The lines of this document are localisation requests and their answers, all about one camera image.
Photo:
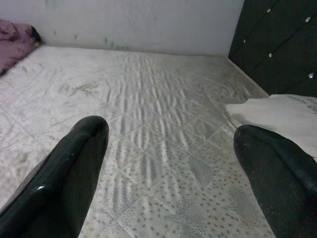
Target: white mattress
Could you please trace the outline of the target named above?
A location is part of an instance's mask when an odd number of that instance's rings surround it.
[[[100,115],[109,146],[81,238],[274,237],[223,109],[265,96],[224,58],[42,46],[0,78],[0,206]]]

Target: pink fabric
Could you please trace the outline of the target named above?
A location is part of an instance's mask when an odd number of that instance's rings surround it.
[[[32,26],[0,20],[0,75],[35,48]]]

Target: white cloth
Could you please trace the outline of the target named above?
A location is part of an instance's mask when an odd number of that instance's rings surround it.
[[[235,126],[252,124],[274,131],[295,142],[317,162],[317,98],[272,95],[226,105],[226,109]]]

